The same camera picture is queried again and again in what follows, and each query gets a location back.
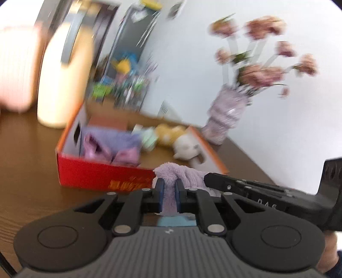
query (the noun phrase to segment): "white plush head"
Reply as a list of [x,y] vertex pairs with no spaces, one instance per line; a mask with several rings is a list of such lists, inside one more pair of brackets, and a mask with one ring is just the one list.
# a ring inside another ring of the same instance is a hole
[[199,154],[198,145],[188,134],[178,137],[173,144],[173,149],[174,159],[190,160]]

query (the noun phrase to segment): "vase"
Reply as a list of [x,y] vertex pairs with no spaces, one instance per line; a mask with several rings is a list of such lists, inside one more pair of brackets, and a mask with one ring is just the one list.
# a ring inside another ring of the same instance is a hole
[[202,129],[207,141],[222,145],[227,131],[234,128],[246,107],[248,97],[239,88],[224,84],[208,110],[209,119]]

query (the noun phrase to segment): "human hand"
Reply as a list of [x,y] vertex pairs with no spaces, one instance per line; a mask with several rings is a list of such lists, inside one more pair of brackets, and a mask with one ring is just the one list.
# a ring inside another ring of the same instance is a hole
[[332,269],[339,261],[337,254],[337,236],[335,232],[325,231],[325,249],[321,259],[318,262],[317,270],[325,273]]

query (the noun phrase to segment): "open box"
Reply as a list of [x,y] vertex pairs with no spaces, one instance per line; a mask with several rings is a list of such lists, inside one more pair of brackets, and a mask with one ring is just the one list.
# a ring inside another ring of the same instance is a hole
[[[169,126],[182,125],[187,128],[187,133],[197,142],[200,149],[200,158],[195,157],[187,162],[175,160],[172,148],[157,146],[149,153],[141,153],[139,167],[87,161],[80,157],[83,138],[82,129],[87,126],[91,118],[96,118],[97,120],[93,122],[105,127],[120,126],[124,121],[128,130],[132,130],[136,124],[144,127],[155,127],[162,123]],[[153,118],[136,112],[114,109],[113,103],[106,100],[103,103],[90,101],[80,105],[62,133],[56,147],[56,157],[61,185],[92,190],[132,191],[140,188],[150,188],[152,179],[155,177],[153,169],[165,162],[175,162],[200,171],[228,174],[227,168],[196,128],[162,118]]]

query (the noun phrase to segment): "gray handle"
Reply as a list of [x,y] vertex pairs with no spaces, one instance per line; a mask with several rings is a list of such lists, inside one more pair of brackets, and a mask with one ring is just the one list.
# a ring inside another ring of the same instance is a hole
[[72,15],[73,19],[71,21],[62,51],[61,63],[63,64],[69,64],[70,62],[71,52],[73,51],[78,31],[81,28],[86,14],[87,13],[85,11],[79,11],[77,14]]

